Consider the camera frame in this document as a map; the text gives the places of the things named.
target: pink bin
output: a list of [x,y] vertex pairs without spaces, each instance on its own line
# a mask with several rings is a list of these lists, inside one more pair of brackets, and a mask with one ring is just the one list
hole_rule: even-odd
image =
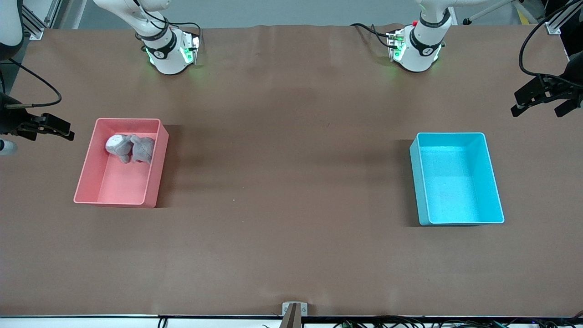
[[[156,140],[152,164],[123,164],[109,154],[106,141],[114,134],[135,134]],[[156,118],[99,118],[75,192],[74,202],[102,207],[156,206],[168,132]]]

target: table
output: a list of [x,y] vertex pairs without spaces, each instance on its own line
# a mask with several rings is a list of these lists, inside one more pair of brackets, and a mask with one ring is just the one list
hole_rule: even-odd
[[[132,30],[47,30],[24,64],[62,92],[47,111],[76,138],[20,139],[1,159],[0,313],[269,314],[301,300],[312,315],[573,315],[583,117],[511,117],[531,28],[453,27],[422,74],[354,27],[214,29],[174,76]],[[565,64],[560,39],[537,33],[525,65]],[[11,95],[54,97],[26,74]],[[73,203],[99,117],[165,124],[158,208]],[[419,226],[420,131],[486,134],[504,225]]]

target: black cable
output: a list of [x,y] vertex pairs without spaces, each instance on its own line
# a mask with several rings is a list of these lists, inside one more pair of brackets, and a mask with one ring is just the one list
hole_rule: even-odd
[[159,19],[158,17],[156,17],[156,16],[152,15],[151,13],[147,12],[146,10],[144,10],[144,12],[146,13],[146,15],[150,16],[151,18],[153,18],[153,19],[156,19],[157,21],[159,21],[159,22],[163,22],[163,23],[166,23],[166,22],[168,22],[168,24],[169,24],[169,25],[172,25],[172,26],[174,26],[174,27],[178,27],[178,25],[194,25],[194,26],[196,26],[196,28],[197,28],[197,29],[198,29],[198,31],[199,31],[199,32],[198,32],[198,33],[199,33],[199,36],[202,38],[202,29],[201,29],[201,27],[200,27],[200,25],[199,25],[199,24],[196,24],[196,23],[194,23],[194,22],[184,22],[184,23],[174,23],[174,22],[169,22],[169,21],[168,21],[168,19],[166,19],[166,17],[164,17],[164,20],[161,20],[161,19]]
[[478,323],[478,322],[475,322],[475,321],[446,320],[444,322],[441,322],[438,325],[438,327],[439,328],[442,328],[442,326],[444,324],[447,324],[447,323],[454,323],[454,324],[455,323],[458,323],[458,324],[460,324],[460,325],[455,326],[453,328],[492,328],[492,326],[493,326],[493,322],[490,322],[490,323]]
[[0,69],[0,83],[2,84],[2,93],[6,93],[6,81],[4,80],[4,75]]
[[374,35],[377,37],[378,41],[379,41],[379,42],[380,42],[380,43],[381,43],[383,46],[385,46],[385,47],[387,47],[387,48],[391,48],[391,49],[397,49],[397,47],[396,47],[396,46],[390,46],[389,44],[387,44],[387,43],[384,43],[384,42],[383,42],[383,40],[381,39],[381,36],[382,36],[382,37],[387,37],[387,34],[386,34],[386,33],[385,33],[385,34],[382,34],[382,33],[379,33],[379,32],[377,32],[377,28],[376,28],[376,27],[374,27],[374,24],[371,24],[370,28],[369,28],[368,26],[364,25],[364,24],[361,24],[361,23],[354,23],[354,24],[352,24],[352,25],[350,25],[350,26],[358,26],[358,27],[362,27],[362,28],[364,28],[365,30],[369,31],[370,33],[374,34]]
[[[365,30],[369,31],[370,33],[375,33],[375,34],[376,34],[376,35],[378,35],[378,36],[384,36],[384,37],[386,37],[386,36],[387,36],[386,34],[375,32],[375,31],[373,31],[373,30],[372,30],[370,27],[368,27],[368,26],[366,26],[366,25],[364,25],[364,24],[361,24],[361,23],[354,23],[354,24],[350,24],[350,26],[358,26],[358,27],[362,27],[362,28],[364,28]],[[397,30],[400,30],[400,29],[396,29],[396,30],[388,31],[387,33],[393,33],[394,31],[397,31]]]
[[556,76],[556,75],[552,75],[552,74],[543,74],[543,73],[534,73],[531,72],[529,70],[527,70],[526,68],[524,68],[524,63],[523,63],[523,57],[524,57],[524,49],[526,48],[526,45],[528,44],[528,41],[530,41],[530,39],[532,38],[532,36],[535,34],[535,32],[544,25],[544,23],[548,22],[550,18],[554,17],[555,15],[559,14],[559,13],[563,13],[564,11],[567,10],[568,7],[570,7],[571,5],[574,5],[578,2],[581,2],[583,0],[573,0],[571,2],[566,3],[564,6],[558,8],[557,10],[555,10],[554,12],[548,14],[543,20],[540,21],[540,23],[538,23],[534,29],[532,29],[532,31],[528,34],[528,36],[526,37],[526,39],[524,40],[524,42],[522,43],[522,46],[520,47],[520,52],[518,54],[518,66],[520,67],[520,70],[527,75],[531,75],[531,76],[541,76],[541,77],[547,77],[547,78],[554,78],[554,79],[558,79],[562,82],[565,82],[571,86],[574,86],[576,88],[583,88],[583,85],[580,85],[578,83],[575,82],[571,82],[567,79],[564,79],[560,76]]
[[160,317],[158,320],[158,328],[166,328],[168,325],[168,318],[167,317]]
[[30,104],[30,107],[47,107],[58,104],[63,99],[59,90],[57,90],[52,84],[48,83],[47,80],[43,79],[42,77],[38,76],[35,72],[29,70],[28,68],[24,67],[21,63],[15,61],[14,59],[8,59],[11,63],[15,64],[16,66],[20,67],[21,69],[27,71],[30,75],[34,76],[35,78],[39,79],[42,83],[46,84],[49,88],[51,88],[55,94],[57,95],[57,100],[50,103],[42,103],[42,104]]
[[159,30],[161,30],[161,31],[164,29],[163,27],[160,27],[160,26],[158,26],[158,25],[154,24],[154,22],[153,22],[153,21],[150,21],[150,24],[152,24],[152,25],[153,25],[155,28],[157,28],[157,29],[159,29]]
[[417,319],[415,319],[415,318],[413,318],[413,317],[410,317],[410,318],[408,318],[408,319],[409,319],[410,321],[415,321],[415,322],[419,323],[419,324],[421,325],[421,327],[423,327],[423,328],[426,328],[426,327],[425,327],[425,324],[424,324],[423,322],[421,322],[421,321],[419,321],[419,320],[417,320]]
[[373,29],[373,32],[374,32],[374,34],[377,36],[377,39],[378,39],[378,41],[379,41],[379,42],[380,42],[380,43],[381,43],[383,46],[385,46],[385,47],[387,47],[387,48],[391,48],[391,49],[397,49],[397,46],[390,46],[389,44],[387,44],[387,43],[384,43],[384,42],[381,40],[381,37],[378,35],[377,29],[374,27],[374,24],[371,24],[371,25],[370,25],[370,27]]
[[516,320],[518,320],[519,318],[514,318],[514,320],[510,321],[509,323],[505,324],[506,327],[510,327],[511,324],[513,324]]

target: stuffed toy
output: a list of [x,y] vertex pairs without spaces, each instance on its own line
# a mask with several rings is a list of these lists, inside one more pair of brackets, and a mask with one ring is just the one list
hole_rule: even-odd
[[118,156],[122,163],[129,163],[129,153],[132,151],[132,142],[129,135],[115,134],[106,142],[106,150],[110,154]]
[[132,161],[151,163],[155,140],[148,137],[140,138],[135,134],[132,134],[129,140],[134,143]]

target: cyan plastic container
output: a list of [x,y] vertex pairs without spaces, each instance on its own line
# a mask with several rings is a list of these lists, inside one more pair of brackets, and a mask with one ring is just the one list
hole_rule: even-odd
[[421,132],[410,147],[421,225],[504,223],[481,132]]

